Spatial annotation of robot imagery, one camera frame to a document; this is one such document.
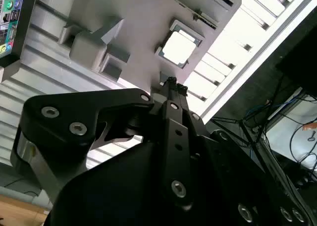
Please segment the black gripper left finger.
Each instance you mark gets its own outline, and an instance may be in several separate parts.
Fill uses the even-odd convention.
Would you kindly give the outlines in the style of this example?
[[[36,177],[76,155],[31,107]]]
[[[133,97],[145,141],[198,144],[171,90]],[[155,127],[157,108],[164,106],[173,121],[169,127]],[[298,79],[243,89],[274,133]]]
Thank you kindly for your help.
[[[169,77],[152,94],[132,88],[31,97],[23,105],[13,165],[36,179],[54,205],[72,179],[144,142],[138,111],[183,109],[180,86],[186,87]],[[185,100],[188,105],[187,92]]]

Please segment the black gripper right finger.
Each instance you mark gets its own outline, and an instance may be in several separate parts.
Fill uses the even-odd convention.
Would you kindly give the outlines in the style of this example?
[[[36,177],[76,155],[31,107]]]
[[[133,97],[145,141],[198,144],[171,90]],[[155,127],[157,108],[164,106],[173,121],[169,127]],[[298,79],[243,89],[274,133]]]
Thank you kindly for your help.
[[[268,144],[247,136],[253,161],[222,129],[208,132],[188,109],[180,86],[183,123],[189,130],[195,192],[194,220],[202,226],[310,226],[312,214]]]

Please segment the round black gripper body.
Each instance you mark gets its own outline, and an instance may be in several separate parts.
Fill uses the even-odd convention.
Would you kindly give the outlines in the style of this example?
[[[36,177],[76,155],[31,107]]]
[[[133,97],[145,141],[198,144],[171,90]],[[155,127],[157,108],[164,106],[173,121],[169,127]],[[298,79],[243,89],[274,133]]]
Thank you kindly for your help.
[[[198,226],[183,109],[140,110],[144,142],[72,179],[50,213],[52,226]]]

